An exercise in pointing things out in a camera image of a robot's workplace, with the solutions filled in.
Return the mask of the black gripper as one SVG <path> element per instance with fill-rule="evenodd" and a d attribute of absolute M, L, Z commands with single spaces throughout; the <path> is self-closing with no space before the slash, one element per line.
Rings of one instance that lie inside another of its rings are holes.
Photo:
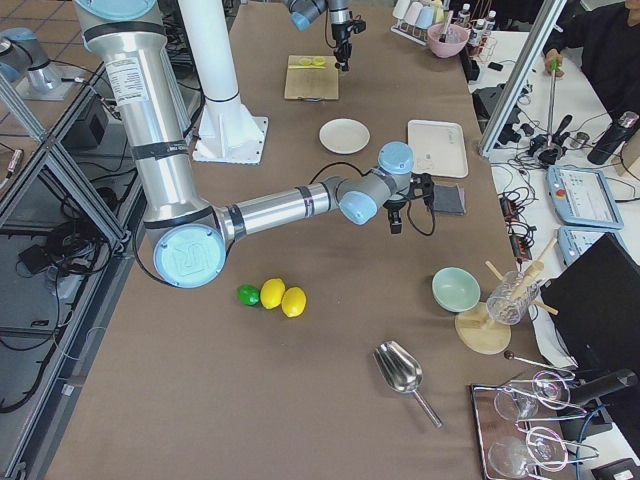
<path fill-rule="evenodd" d="M 428 173 L 412 173 L 407 188 L 391 196 L 384 203 L 388 210 L 390 232 L 400 234 L 402 232 L 401 210 L 407 202 L 422 200 L 429 210 L 433 209 L 433 179 Z"/>
<path fill-rule="evenodd" d="M 335 60 L 342 64 L 340 71 L 349 71 L 352 45 L 349 39 L 352 34 L 359 34 L 366 29 L 366 22 L 360 15 L 352 13 L 330 13 L 329 22 L 335 47 Z"/>

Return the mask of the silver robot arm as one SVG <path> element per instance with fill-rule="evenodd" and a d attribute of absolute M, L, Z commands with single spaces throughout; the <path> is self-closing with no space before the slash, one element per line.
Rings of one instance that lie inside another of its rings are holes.
<path fill-rule="evenodd" d="M 351 36 L 366 30 L 366 22 L 360 16 L 354 16 L 349 1 L 342 0 L 287 0 L 282 4 L 289 12 L 290 20 L 299 31 L 304 31 L 321 15 L 331 27 L 335 57 L 335 68 L 348 72 L 352 55 Z"/>
<path fill-rule="evenodd" d="M 196 190 L 192 161 L 257 163 L 268 126 L 241 101 L 222 4 L 179 5 L 205 101 L 195 145 L 188 143 L 178 117 L 157 3 L 79 1 L 75 9 L 86 48 L 104 62 L 142 181 L 147 200 L 143 223 L 159 282 L 178 288 L 211 282 L 230 247 L 253 233 L 332 210 L 357 225 L 380 209 L 397 219 L 404 206 L 432 196 L 432 182 L 413 170 L 410 147 L 391 142 L 382 147 L 376 165 L 356 179 L 334 176 L 212 206 Z"/>

